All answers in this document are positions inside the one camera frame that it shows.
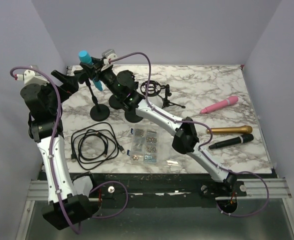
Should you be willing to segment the blue microphone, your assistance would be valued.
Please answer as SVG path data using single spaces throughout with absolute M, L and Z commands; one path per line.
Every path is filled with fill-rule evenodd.
M 78 53 L 78 58 L 80 60 L 81 63 L 87 64 L 89 66 L 92 66 L 93 60 L 92 57 L 89 55 L 89 53 L 85 50 L 81 50 Z M 100 91 L 103 91 L 103 86 L 100 80 L 96 81 L 96 79 L 94 77 L 91 77 L 90 80 L 93 82 L 94 86 Z

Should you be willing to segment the black clip round-base stand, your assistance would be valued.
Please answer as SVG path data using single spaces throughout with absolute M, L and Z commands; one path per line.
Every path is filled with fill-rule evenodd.
M 97 97 L 94 95 L 93 89 L 91 87 L 91 78 L 94 78 L 95 73 L 90 72 L 92 70 L 92 66 L 80 63 L 80 66 L 82 67 L 82 70 L 75 70 L 74 75 L 79 74 L 78 82 L 80 84 L 85 83 L 85 85 L 88 87 L 92 102 L 94 106 L 91 108 L 89 114 L 92 120 L 96 122 L 102 122 L 105 121 L 110 116 L 110 109 L 105 104 L 98 103 Z

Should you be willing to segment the black shock-mount round-base stand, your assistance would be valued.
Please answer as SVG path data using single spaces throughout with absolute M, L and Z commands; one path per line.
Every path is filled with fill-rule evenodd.
M 111 95 L 108 100 L 109 106 L 115 110 L 124 110 L 126 111 L 127 108 L 124 103 L 116 98 L 115 95 Z

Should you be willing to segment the black round-base mic stand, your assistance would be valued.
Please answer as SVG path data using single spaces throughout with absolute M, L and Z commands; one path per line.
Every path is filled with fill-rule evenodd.
M 138 116 L 135 110 L 125 111 L 124 117 L 129 123 L 139 123 L 140 121 L 144 119 L 143 117 Z

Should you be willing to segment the black tripod shock-mount stand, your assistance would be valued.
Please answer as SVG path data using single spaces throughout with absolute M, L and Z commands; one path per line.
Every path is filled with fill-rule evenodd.
M 186 108 L 185 105 L 180 105 L 169 100 L 169 97 L 172 96 L 170 85 L 169 84 L 160 84 L 157 81 L 150 80 L 149 85 L 147 81 L 143 82 L 140 86 L 140 91 L 143 95 L 147 93 L 148 97 L 160 97 L 162 100 L 162 109 L 168 108 L 171 106 L 178 106 L 183 109 Z

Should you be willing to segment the pink microphone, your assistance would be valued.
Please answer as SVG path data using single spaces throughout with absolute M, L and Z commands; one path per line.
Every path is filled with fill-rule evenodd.
M 217 102 L 217 103 L 214 103 L 210 106 L 205 107 L 204 109 L 202 109 L 200 111 L 200 114 L 208 114 L 208 113 L 214 112 L 214 111 L 222 109 L 224 107 L 234 105 L 238 101 L 239 101 L 239 98 L 237 96 L 230 96 L 220 102 Z

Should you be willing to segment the gold microphone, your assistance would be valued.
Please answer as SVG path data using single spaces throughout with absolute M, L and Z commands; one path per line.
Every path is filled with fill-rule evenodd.
M 251 134 L 253 132 L 253 128 L 249 125 L 243 126 L 235 126 L 235 127 L 216 127 L 211 128 L 210 130 L 207 129 L 206 133 L 212 133 L 216 135 L 223 135 L 223 134 Z

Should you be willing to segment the black microphone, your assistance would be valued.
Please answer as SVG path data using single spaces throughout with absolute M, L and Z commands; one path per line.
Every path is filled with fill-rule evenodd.
M 230 138 L 227 140 L 216 142 L 212 145 L 210 145 L 208 148 L 211 150 L 214 149 L 221 149 L 225 147 L 230 147 L 238 144 L 246 144 L 254 140 L 254 136 L 251 133 L 246 133 L 243 135 L 240 135 L 238 137 Z

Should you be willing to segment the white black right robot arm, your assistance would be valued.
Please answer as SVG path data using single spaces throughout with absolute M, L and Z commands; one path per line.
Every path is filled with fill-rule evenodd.
M 113 67 L 107 66 L 106 58 L 92 58 L 93 65 L 88 71 L 89 77 L 102 81 L 115 96 L 121 107 L 127 111 L 135 111 L 139 117 L 147 119 L 166 130 L 172 137 L 172 148 L 188 155 L 201 165 L 217 182 L 217 191 L 228 196 L 235 190 L 237 177 L 220 163 L 199 143 L 195 128 L 196 122 L 191 118 L 181 118 L 172 115 L 162 108 L 149 102 L 145 96 L 137 92 L 134 75 L 130 71 L 113 72 Z

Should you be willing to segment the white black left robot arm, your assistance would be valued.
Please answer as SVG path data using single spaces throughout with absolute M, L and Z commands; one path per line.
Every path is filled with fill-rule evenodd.
M 45 167 L 48 205 L 41 213 L 62 230 L 90 218 L 99 209 L 89 200 L 97 194 L 98 185 L 90 172 L 72 179 L 65 157 L 62 103 L 78 91 L 78 79 L 56 70 L 52 75 L 61 81 L 60 86 L 32 67 L 15 77 L 24 82 L 20 95 L 29 109 L 28 134 L 36 142 Z

